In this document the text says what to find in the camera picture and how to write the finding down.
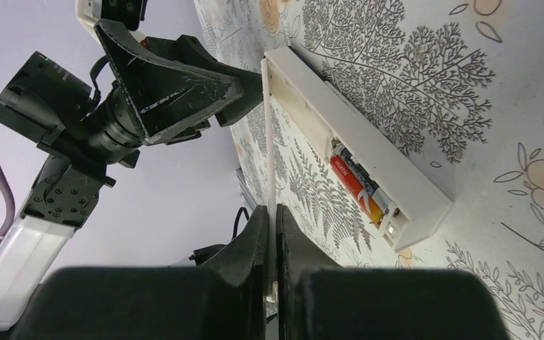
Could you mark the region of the red orange battery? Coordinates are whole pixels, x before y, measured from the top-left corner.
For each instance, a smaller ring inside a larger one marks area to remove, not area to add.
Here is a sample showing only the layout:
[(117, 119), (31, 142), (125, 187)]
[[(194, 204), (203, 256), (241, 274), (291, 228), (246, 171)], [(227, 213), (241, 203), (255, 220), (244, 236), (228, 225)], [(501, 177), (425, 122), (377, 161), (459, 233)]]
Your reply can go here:
[(373, 200), (364, 185), (356, 178), (356, 175), (350, 170), (346, 162), (339, 155), (333, 155), (330, 158), (330, 165), (347, 191), (356, 199), (361, 210), (370, 218), (374, 225), (379, 227), (383, 220), (384, 212)]

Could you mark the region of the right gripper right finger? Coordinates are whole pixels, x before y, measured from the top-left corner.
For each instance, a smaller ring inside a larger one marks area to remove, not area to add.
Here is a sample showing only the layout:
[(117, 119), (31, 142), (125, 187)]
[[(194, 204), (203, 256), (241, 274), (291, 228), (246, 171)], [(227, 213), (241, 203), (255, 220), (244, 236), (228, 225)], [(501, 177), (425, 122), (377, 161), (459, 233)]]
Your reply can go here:
[(507, 339), (488, 289), (448, 269), (345, 268), (276, 212), (281, 339)]

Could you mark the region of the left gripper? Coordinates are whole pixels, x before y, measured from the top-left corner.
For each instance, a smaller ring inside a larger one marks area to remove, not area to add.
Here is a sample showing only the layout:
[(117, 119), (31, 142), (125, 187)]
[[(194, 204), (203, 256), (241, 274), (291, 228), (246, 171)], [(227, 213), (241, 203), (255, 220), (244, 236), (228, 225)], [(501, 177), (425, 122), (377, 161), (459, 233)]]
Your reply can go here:
[(258, 72), (217, 61), (193, 36), (144, 46), (108, 19), (94, 31), (106, 56), (84, 85), (84, 144), (101, 162), (135, 164), (141, 147), (198, 139), (210, 117), (228, 127), (263, 100)]

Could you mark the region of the red black battery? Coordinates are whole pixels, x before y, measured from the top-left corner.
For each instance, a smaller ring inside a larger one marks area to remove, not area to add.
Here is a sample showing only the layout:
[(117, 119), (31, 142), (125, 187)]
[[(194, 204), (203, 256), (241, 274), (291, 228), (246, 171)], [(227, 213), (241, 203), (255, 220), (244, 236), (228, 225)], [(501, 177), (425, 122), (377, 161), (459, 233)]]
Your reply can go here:
[(389, 204), (392, 200), (388, 197), (386, 192), (384, 192), (377, 182), (372, 180), (369, 173), (354, 160), (352, 153), (343, 144), (337, 146), (337, 153), (346, 162), (352, 173), (367, 190), (368, 195), (380, 207), (382, 212), (388, 213), (390, 211)]

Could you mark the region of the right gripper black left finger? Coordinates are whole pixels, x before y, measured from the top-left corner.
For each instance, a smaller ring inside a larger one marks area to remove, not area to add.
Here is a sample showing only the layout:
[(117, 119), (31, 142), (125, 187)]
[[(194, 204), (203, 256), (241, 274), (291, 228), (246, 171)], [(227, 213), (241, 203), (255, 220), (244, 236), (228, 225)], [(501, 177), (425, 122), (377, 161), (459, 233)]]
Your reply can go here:
[(263, 339), (268, 211), (199, 266), (54, 272), (13, 339)]

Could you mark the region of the white remote control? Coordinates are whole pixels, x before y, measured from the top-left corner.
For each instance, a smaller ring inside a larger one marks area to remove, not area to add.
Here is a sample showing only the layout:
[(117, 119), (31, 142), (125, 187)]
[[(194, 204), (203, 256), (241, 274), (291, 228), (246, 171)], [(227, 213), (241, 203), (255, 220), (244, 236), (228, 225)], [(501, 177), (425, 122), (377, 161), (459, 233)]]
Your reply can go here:
[(271, 98), (315, 154), (330, 165), (331, 156), (338, 155), (337, 146), (343, 144), (392, 200), (380, 226), (373, 224), (386, 244), (399, 252), (430, 237), (452, 200), (291, 47), (265, 52), (264, 57)]

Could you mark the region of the white remote battery cover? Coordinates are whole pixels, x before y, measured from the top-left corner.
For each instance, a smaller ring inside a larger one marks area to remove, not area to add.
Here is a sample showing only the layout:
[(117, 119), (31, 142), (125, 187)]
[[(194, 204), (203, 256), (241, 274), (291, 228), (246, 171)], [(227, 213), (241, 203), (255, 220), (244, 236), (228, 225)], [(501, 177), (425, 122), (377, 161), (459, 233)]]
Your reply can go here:
[(267, 258), (267, 293), (266, 301), (276, 301), (276, 168), (273, 143), (273, 115), (271, 112), (271, 95), (269, 88), (268, 62), (261, 60), (261, 75), (263, 89), (263, 111), (266, 135), (266, 174), (268, 178), (267, 211), (268, 211), (268, 258)]

